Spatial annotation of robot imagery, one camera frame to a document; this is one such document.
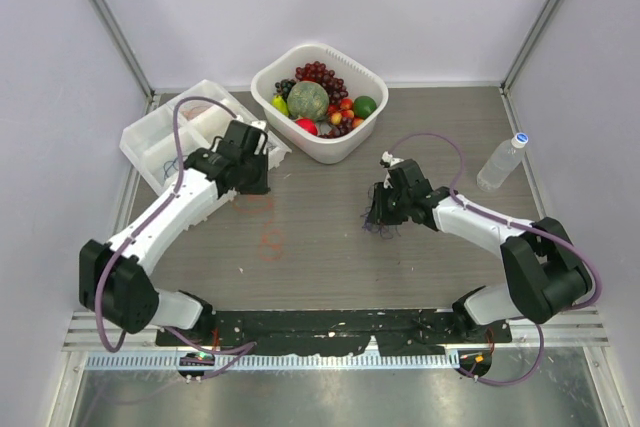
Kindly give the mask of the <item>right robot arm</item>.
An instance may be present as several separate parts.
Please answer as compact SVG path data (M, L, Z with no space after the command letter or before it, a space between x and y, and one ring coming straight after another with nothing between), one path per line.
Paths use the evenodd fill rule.
M412 159L384 153L380 163L386 176L373 188L370 226L411 221L466 240L502 263L503 284L481 286L453 304L451 327L460 340L477 340L496 321L543 324L592 291L591 274L557 220L511 220L450 187L433 188Z

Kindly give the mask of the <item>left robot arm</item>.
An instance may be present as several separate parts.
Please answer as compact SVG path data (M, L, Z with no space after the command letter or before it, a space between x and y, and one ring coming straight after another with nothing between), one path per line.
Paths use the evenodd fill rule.
M264 122L231 121L211 147L186 157L174 182L138 219L107 242L82 247L79 301L97 322L129 334L149 325L174 328L193 346L211 338L211 304L184 291L158 290L150 275L184 230L233 195L268 193L267 140Z

